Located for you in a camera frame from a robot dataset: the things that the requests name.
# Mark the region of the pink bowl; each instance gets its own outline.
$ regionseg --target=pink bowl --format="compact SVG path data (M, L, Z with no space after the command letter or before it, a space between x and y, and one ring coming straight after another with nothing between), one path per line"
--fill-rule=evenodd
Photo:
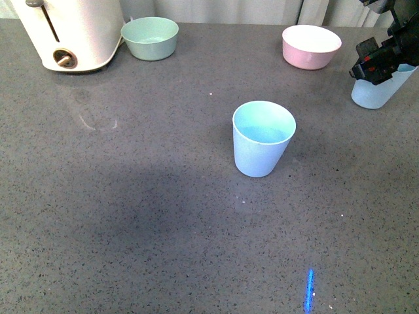
M339 36L328 29L312 25L295 25L282 33L284 59L300 69L325 67L342 46Z

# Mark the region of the toaster knob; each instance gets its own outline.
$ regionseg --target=toaster knob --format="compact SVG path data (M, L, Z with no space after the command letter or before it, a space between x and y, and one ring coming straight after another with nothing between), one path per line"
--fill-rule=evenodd
M70 50L61 48L54 51L55 62L65 69L72 69L77 65L77 58Z
M44 4L44 0L26 0L26 5L31 8L39 8Z

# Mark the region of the green bowl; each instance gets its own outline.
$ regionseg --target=green bowl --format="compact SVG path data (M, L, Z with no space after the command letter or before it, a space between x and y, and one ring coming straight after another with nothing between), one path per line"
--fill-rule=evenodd
M167 18L138 18L125 24L120 33L134 57L156 61L167 58L176 48L179 26Z

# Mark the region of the plastic cup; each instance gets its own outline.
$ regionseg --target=plastic cup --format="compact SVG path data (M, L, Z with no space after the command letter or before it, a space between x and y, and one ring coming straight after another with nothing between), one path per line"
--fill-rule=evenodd
M379 85L366 80L356 80L351 97L357 105L363 108L381 108L416 69L417 67L409 64L401 64L390 80Z
M233 114L234 161L249 177L264 177L281 158L297 125L284 107L269 101L251 101Z

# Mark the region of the white curtain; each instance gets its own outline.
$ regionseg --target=white curtain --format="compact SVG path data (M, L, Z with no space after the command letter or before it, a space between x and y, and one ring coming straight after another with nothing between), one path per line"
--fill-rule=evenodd
M352 27L389 27L393 21L390 12L377 14L365 8L359 0L120 0L120 2L126 20L130 17L163 16L176 22L190 23L311 24ZM18 18L10 0L0 0L0 18Z

